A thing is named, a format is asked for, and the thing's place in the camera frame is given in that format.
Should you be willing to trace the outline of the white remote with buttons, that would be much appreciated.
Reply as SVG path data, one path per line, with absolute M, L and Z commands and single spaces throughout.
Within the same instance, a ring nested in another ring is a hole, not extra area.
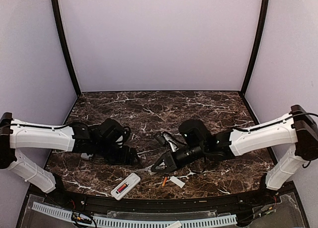
M 117 201 L 121 200 L 133 188 L 135 188 L 140 183 L 140 181 L 141 178 L 137 174 L 131 173 L 111 191 L 112 197 L 114 197 Z

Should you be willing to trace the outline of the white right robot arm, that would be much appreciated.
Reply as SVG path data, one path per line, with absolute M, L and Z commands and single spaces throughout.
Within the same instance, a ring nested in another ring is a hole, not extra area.
M 151 171 L 171 173 L 200 158 L 223 161 L 259 149 L 289 144 L 289 149 L 273 169 L 265 175 L 264 186 L 254 193 L 253 200 L 264 205 L 273 191 L 282 185 L 306 162 L 318 157 L 318 125 L 315 113 L 293 105 L 289 113 L 249 128 L 232 128 L 211 134 L 201 120 L 189 119 L 178 128 L 185 140 L 182 148 L 169 150 L 152 165 Z

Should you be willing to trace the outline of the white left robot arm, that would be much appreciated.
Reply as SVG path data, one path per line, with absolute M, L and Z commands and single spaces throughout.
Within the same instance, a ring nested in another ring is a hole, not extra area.
M 5 112 L 0 118 L 0 167 L 50 194 L 59 206 L 66 206 L 70 195 L 64 191 L 62 179 L 27 158 L 21 148 L 85 153 L 98 155 L 110 165 L 136 165 L 140 162 L 136 149 L 125 144 L 130 134 L 130 127 L 113 119 L 91 126 L 82 122 L 53 126 L 23 122 Z

